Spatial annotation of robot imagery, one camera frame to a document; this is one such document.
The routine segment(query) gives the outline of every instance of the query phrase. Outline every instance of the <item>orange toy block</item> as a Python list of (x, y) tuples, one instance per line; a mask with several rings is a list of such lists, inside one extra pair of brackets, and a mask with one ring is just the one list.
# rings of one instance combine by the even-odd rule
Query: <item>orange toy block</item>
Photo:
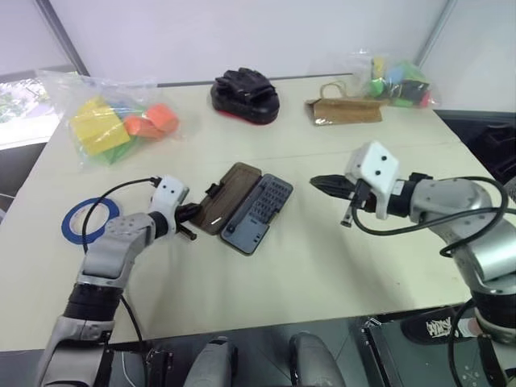
[(177, 116), (164, 103), (152, 105), (145, 114), (158, 130), (166, 133), (172, 133), (179, 125)]
[(164, 136), (164, 132), (159, 131), (151, 121), (148, 119), (142, 119), (135, 115), (128, 115), (123, 119), (123, 125), (125, 126), (127, 133), (130, 135), (148, 137), (151, 139), (161, 139), (161, 137)]

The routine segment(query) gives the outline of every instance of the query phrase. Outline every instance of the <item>yellow toy block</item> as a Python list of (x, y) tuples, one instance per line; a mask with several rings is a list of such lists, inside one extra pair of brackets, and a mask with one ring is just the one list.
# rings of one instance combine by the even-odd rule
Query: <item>yellow toy block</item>
[(385, 59), (382, 56), (375, 56), (372, 59), (372, 79), (383, 78), (385, 73)]
[(90, 156), (117, 147), (131, 139), (122, 121), (100, 97), (85, 103), (77, 111), (77, 115), (70, 119), (70, 124)]

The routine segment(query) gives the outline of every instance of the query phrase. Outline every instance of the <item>blue tape roll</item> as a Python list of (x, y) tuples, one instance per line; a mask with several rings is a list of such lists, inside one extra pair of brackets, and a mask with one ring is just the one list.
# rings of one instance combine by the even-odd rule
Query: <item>blue tape roll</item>
[[(84, 200), (83, 202), (80, 202), (75, 207), (73, 207), (66, 214), (66, 216), (63, 219), (63, 223), (61, 224), (61, 232), (63, 233), (63, 236), (67, 240), (69, 240), (70, 242), (75, 243), (75, 244), (82, 244), (81, 234), (76, 234), (75, 232), (73, 232), (72, 228), (70, 227), (70, 223), (72, 222), (73, 216), (79, 210), (81, 210), (83, 207), (86, 207), (90, 204), (94, 204), (97, 200), (98, 200), (98, 198), (91, 198), (91, 199)], [(111, 199), (104, 198), (104, 199), (102, 199), (100, 204), (103, 204), (104, 206), (106, 206), (110, 212), (109, 215), (107, 216), (106, 223), (109, 222), (112, 218), (116, 218), (117, 216), (120, 215), (119, 207)], [(104, 230), (106, 229), (106, 223), (104, 223), (102, 225), (102, 227), (100, 227), (98, 230), (92, 232), (91, 234), (87, 234), (86, 242), (92, 243), (93, 241), (96, 240), (96, 238), (98, 238), (99, 236), (104, 234)]]

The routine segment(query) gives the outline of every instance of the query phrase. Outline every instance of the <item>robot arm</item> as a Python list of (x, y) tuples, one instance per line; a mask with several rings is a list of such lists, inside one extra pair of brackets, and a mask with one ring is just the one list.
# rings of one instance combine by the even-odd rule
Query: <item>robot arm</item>
[[(379, 143), (365, 144), (350, 159), (345, 176), (314, 177), (310, 183), (326, 194), (350, 200), (342, 225), (350, 227), (358, 209), (389, 214), (414, 223), (427, 223), (467, 210), (491, 207), (487, 191), (467, 179), (433, 180), (413, 173), (398, 179), (398, 162)], [(465, 239), (483, 229), (493, 211), (472, 214), (429, 227), (447, 243)], [(361, 230), (370, 232), (360, 223)], [(375, 235), (394, 235), (377, 231)], [(451, 252), (476, 303), (476, 317), (484, 332), (499, 343), (516, 344), (516, 229), (502, 219), (483, 236)]]
[(188, 188), (173, 177), (156, 187), (148, 214), (117, 217), (90, 246), (63, 315), (44, 350), (36, 385), (107, 385), (113, 353), (106, 343), (135, 258), (155, 239), (175, 234)]

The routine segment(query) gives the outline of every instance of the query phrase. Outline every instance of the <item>brown paper bag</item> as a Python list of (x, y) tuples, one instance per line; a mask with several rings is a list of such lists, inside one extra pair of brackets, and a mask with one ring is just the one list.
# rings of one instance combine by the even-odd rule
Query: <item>brown paper bag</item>
[[(324, 90), (333, 85), (339, 89), (341, 98), (325, 98)], [(321, 98), (306, 101), (306, 106), (315, 125), (336, 125), (340, 123), (378, 123), (381, 121), (381, 101), (347, 98), (339, 83), (321, 86)]]

